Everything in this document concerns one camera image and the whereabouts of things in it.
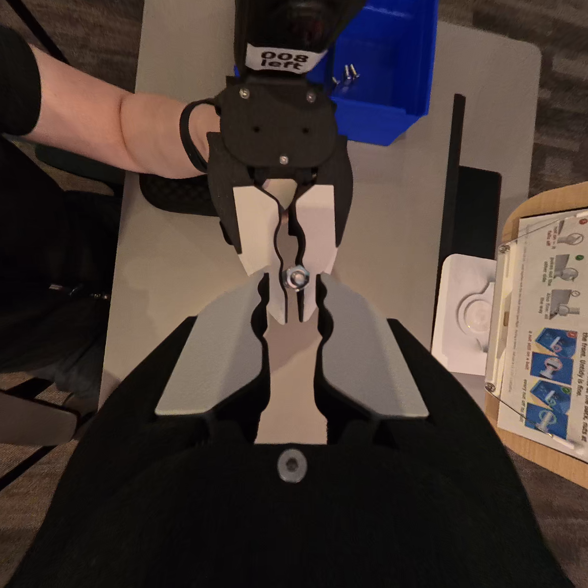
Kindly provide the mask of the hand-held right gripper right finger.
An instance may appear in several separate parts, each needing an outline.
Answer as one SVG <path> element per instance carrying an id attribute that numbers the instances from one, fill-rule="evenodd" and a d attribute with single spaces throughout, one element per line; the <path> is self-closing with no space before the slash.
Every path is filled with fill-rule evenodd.
<path id="1" fill-rule="evenodd" d="M 386 317 L 362 295 L 331 275 L 320 275 L 318 303 L 330 320 L 320 352 L 328 386 L 380 418 L 425 419 L 421 392 Z"/>

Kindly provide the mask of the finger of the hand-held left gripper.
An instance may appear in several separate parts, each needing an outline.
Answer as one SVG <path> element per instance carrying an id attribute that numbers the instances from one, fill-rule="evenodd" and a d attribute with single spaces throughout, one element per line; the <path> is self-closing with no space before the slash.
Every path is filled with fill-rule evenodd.
<path id="1" fill-rule="evenodd" d="M 282 222 L 282 207 L 273 196 L 254 185 L 234 187 L 238 221 L 239 259 L 251 276 L 260 271 L 269 274 L 268 313 L 279 323 L 288 320 L 288 298 L 282 281 L 283 260 L 276 240 Z"/>
<path id="2" fill-rule="evenodd" d="M 336 245 L 334 187 L 315 185 L 299 196 L 291 206 L 298 238 L 295 265 L 303 265 L 310 273 L 310 282 L 298 295 L 298 314 L 301 322 L 311 319 L 317 308 L 316 284 L 321 274 L 334 268 Z"/>

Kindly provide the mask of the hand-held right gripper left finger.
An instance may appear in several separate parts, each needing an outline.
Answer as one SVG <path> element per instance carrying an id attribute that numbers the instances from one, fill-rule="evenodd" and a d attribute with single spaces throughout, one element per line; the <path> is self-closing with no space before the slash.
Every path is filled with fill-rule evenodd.
<path id="1" fill-rule="evenodd" d="M 220 408 L 268 365 L 269 275 L 255 273 L 202 310 L 155 408 L 157 416 L 193 416 Z"/>

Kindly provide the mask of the steel hex nut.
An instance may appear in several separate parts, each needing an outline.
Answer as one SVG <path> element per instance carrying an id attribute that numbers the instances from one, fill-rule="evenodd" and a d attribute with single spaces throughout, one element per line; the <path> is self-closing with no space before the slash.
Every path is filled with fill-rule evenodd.
<path id="1" fill-rule="evenodd" d="M 310 282 L 310 273 L 303 265 L 291 266 L 282 271 L 282 283 L 286 289 L 301 292 Z"/>

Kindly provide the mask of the blue bin with black divider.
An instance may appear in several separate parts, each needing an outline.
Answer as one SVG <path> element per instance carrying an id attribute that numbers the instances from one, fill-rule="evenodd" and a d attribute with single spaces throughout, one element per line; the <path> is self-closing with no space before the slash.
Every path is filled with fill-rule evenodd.
<path id="1" fill-rule="evenodd" d="M 367 1 L 330 50 L 325 81 L 341 134 L 389 146 L 429 111 L 438 1 Z M 343 82 L 345 64 L 353 81 Z"/>

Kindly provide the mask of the person's left forearm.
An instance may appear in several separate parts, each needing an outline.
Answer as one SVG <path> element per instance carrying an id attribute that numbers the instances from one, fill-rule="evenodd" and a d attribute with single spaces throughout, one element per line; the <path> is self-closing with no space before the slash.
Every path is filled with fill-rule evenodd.
<path id="1" fill-rule="evenodd" d="M 1 132 L 126 171 L 180 179 L 197 170 L 180 140 L 185 105 L 130 93 L 16 36 L 1 42 Z"/>

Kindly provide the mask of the person's left hand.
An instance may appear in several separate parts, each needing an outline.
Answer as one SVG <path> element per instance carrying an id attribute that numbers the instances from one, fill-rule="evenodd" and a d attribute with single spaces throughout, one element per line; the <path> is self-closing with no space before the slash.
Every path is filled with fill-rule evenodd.
<path id="1" fill-rule="evenodd" d="M 189 116 L 189 134 L 205 163 L 209 161 L 209 133 L 220 132 L 220 117 L 213 105 L 199 104 Z"/>

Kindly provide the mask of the black textured wrist pad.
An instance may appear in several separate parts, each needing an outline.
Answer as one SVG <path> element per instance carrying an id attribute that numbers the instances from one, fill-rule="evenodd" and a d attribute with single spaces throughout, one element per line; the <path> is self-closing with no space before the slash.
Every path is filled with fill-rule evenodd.
<path id="1" fill-rule="evenodd" d="M 139 187 L 144 199 L 166 212 L 218 217 L 212 202 L 208 176 L 168 179 L 157 175 L 139 175 Z"/>

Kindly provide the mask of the black wristband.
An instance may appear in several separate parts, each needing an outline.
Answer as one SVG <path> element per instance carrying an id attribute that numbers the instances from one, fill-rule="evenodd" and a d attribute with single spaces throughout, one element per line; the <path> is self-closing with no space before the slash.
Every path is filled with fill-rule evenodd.
<path id="1" fill-rule="evenodd" d="M 202 152 L 199 150 L 199 148 L 196 146 L 194 140 L 192 139 L 192 135 L 190 132 L 190 117 L 192 116 L 193 111 L 197 107 L 203 107 L 205 105 L 207 107 L 211 107 L 214 114 L 217 116 L 217 128 L 215 128 L 214 130 L 208 130 L 205 133 L 205 146 L 209 148 L 208 134 L 220 134 L 221 132 L 220 116 L 217 108 L 216 99 L 206 98 L 189 102 L 183 107 L 179 119 L 179 134 L 183 149 L 195 170 L 204 175 L 208 173 L 209 156 L 204 156 Z"/>

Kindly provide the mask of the black office chair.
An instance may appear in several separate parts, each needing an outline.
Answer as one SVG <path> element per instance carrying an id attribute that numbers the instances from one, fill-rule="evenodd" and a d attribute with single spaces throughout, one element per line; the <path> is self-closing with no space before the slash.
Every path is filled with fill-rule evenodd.
<path id="1" fill-rule="evenodd" d="M 77 413 L 58 405 L 1 392 L 2 445 L 63 445 L 75 436 L 78 422 Z"/>

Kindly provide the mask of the rounded wooden board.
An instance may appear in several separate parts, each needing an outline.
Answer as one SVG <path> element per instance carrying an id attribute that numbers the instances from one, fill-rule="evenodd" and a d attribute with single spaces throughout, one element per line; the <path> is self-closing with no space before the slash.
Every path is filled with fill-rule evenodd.
<path id="1" fill-rule="evenodd" d="M 498 247 L 501 248 L 502 245 L 518 236 L 519 220 L 523 217 L 536 217 L 584 208 L 587 208 L 587 182 L 548 190 L 532 196 L 509 215 L 502 232 L 499 233 Z M 587 463 L 498 428 L 498 413 L 499 399 L 487 392 L 484 401 L 484 414 L 506 448 L 518 457 L 587 489 Z"/>

